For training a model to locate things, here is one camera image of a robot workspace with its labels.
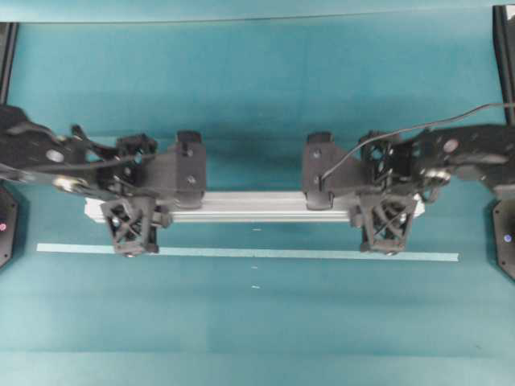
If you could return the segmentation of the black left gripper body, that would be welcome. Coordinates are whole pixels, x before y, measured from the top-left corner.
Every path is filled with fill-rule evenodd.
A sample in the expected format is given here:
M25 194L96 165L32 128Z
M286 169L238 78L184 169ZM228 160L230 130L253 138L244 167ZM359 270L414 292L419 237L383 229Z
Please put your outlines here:
M96 162L96 197L171 200L175 197L175 167L175 150L157 153L152 159L119 159L116 150L101 153Z

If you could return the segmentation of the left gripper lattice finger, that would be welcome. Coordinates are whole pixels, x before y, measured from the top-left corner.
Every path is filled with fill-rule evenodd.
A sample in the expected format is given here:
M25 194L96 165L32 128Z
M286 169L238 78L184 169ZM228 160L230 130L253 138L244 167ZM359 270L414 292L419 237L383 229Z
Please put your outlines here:
M157 154L157 142L145 134L121 137L116 140L119 159L152 159Z
M157 253L154 199L116 199L101 205L114 251L125 257Z

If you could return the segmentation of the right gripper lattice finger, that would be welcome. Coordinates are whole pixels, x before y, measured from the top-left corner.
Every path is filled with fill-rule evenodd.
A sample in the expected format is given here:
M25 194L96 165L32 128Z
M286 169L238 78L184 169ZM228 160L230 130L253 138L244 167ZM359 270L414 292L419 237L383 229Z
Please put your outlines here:
M409 196L361 196L360 250L394 255L406 247L417 202Z
M370 131L365 136L359 139L359 145L361 148L366 146L375 146L383 142L397 143L402 139L399 133L395 132L381 132L381 131Z

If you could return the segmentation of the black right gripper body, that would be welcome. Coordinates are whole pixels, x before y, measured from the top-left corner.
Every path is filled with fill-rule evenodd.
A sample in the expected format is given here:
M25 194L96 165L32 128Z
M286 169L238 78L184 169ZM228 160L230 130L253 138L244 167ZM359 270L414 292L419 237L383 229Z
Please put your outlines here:
M332 197L406 195L406 144L380 140L363 146L332 173Z

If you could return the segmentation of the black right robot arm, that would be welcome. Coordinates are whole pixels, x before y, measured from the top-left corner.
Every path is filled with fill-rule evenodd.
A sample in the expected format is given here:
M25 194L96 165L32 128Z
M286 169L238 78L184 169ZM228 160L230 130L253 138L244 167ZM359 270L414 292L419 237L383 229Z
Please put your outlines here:
M514 128L509 125L425 128L407 139L371 132L355 150L364 181L345 187L358 199L364 252L403 251L418 202L433 203L453 177L478 181L499 200L514 197Z

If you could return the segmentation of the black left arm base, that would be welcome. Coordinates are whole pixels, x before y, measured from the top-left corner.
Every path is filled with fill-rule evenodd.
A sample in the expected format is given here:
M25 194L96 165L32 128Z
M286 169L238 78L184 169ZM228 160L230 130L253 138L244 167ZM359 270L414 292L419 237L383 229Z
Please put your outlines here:
M14 238L17 228L19 205L13 195L1 185L0 218L0 266L6 265L12 258Z

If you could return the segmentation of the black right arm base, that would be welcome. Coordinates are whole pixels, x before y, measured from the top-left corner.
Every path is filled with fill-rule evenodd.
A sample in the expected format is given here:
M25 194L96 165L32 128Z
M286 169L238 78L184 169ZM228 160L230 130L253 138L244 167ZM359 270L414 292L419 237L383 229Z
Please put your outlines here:
M514 200L500 201L492 211L496 241L496 262L512 280L515 278Z

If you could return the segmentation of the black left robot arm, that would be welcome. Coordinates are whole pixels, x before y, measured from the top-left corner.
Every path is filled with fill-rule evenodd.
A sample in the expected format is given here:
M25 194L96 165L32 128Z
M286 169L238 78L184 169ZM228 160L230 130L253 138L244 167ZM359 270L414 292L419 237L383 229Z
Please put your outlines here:
M113 248L126 257L159 250L157 229L169 221L155 215L159 201L173 195L158 165L163 159L157 142L145 134L106 146L88 138L79 125L60 136L18 107L1 107L2 179L52 185L103 201Z

